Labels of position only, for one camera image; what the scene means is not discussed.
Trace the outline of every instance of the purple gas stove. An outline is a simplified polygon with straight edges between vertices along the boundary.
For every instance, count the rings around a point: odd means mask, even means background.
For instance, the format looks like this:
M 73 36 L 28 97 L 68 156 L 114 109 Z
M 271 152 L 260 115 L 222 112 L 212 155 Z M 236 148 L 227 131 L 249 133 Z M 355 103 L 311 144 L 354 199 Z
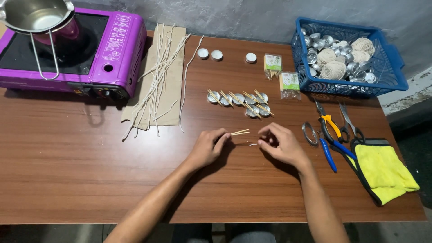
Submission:
M 7 29 L 0 39 L 0 87 L 75 92 L 110 99 L 133 97 L 147 37 L 136 14 L 75 8 L 85 38 L 80 49 L 58 55 L 60 76 L 45 80 L 38 71 L 29 35 Z M 45 77 L 54 77 L 52 55 L 38 50 Z

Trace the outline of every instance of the ball of cotton string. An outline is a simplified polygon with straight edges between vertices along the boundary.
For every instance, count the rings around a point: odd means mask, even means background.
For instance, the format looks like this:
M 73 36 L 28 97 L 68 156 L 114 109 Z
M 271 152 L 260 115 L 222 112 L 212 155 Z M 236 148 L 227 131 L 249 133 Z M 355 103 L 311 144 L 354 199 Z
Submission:
M 331 61 L 321 68 L 321 77 L 324 79 L 339 80 L 345 74 L 345 64 L 338 61 Z
M 332 49 L 324 49 L 317 56 L 317 65 L 324 67 L 327 63 L 336 60 L 336 54 Z
M 354 62 L 364 62 L 371 59 L 371 56 L 369 56 L 369 53 L 365 51 L 352 51 L 351 54 L 354 56 Z
M 339 43 L 334 44 L 335 46 L 341 46 L 341 47 L 346 47 L 348 45 L 348 42 L 346 41 L 341 41 Z
M 369 56 L 373 56 L 375 53 L 374 44 L 368 38 L 358 38 L 351 46 L 353 47 L 353 51 L 365 51 Z

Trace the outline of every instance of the green label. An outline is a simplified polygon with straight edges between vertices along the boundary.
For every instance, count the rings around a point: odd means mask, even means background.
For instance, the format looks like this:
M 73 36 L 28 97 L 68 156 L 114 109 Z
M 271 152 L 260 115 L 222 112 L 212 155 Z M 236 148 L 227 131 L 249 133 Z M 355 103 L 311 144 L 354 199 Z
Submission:
M 300 90 L 299 77 L 297 74 L 281 73 L 284 90 Z
M 266 69 L 282 71 L 282 58 L 266 55 Z

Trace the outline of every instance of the pot handle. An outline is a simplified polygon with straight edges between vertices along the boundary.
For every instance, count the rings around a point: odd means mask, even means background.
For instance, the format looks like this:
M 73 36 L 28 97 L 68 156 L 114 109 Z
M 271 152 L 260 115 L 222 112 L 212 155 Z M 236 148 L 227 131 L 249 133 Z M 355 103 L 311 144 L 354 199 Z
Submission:
M 55 54 L 54 42 L 53 42 L 51 30 L 49 30 L 49 34 L 50 34 L 50 40 L 51 40 L 51 47 L 53 48 L 54 64 L 55 64 L 55 68 L 57 70 L 57 74 L 53 78 L 44 77 L 44 75 L 42 73 L 41 65 L 39 64 L 39 57 L 38 57 L 38 52 L 36 51 L 35 41 L 33 40 L 33 33 L 30 33 L 30 37 L 32 39 L 33 51 L 35 53 L 36 63 L 38 64 L 38 69 L 39 69 L 39 73 L 40 73 L 41 77 L 43 77 L 45 80 L 54 80 L 54 79 L 58 78 L 58 76 L 60 75 L 60 70 L 58 69 L 57 56 Z

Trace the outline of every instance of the brown wood grain tabletop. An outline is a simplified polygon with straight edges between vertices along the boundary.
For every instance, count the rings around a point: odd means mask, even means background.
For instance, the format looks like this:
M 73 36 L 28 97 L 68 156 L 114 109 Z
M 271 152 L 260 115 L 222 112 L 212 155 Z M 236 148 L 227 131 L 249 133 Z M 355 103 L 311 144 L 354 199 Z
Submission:
M 187 42 L 184 66 L 199 39 L 192 36 Z M 378 99 L 322 94 L 302 94 L 301 101 L 281 99 L 279 81 L 264 75 L 263 57 L 280 54 L 283 69 L 294 71 L 289 45 L 205 37 L 201 47 L 220 50 L 224 57 L 220 62 L 196 58 L 190 64 L 181 119 L 184 133 L 178 126 L 159 127 L 157 137 L 151 127 L 122 142 L 129 126 L 120 123 L 125 103 L 73 93 L 0 89 L 0 224 L 117 223 L 186 158 L 201 131 L 221 127 L 250 133 L 234 136 L 215 163 L 191 178 L 164 220 L 306 222 L 296 170 L 249 146 L 257 142 L 258 130 L 271 122 L 294 132 L 343 221 L 426 220 L 417 193 L 377 207 L 340 154 L 331 151 L 338 169 L 333 173 L 322 148 L 311 147 L 303 137 L 302 123 L 319 128 L 313 98 L 339 126 L 343 117 L 338 101 L 345 100 L 352 123 L 366 137 L 388 139 L 402 159 Z M 256 64 L 245 62 L 248 52 L 257 55 Z M 269 96 L 275 115 L 251 119 L 242 107 L 210 104 L 206 89 L 257 89 Z

